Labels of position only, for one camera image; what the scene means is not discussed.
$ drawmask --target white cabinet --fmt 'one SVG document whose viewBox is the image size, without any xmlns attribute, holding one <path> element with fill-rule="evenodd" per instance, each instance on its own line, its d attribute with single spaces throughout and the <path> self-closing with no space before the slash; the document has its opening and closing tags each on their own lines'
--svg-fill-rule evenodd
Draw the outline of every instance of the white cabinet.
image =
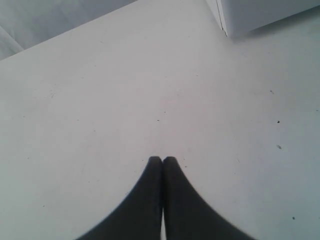
<svg viewBox="0 0 320 240">
<path fill-rule="evenodd" d="M 320 0 L 206 0 L 220 28 L 234 36 L 320 5 Z"/>
</svg>

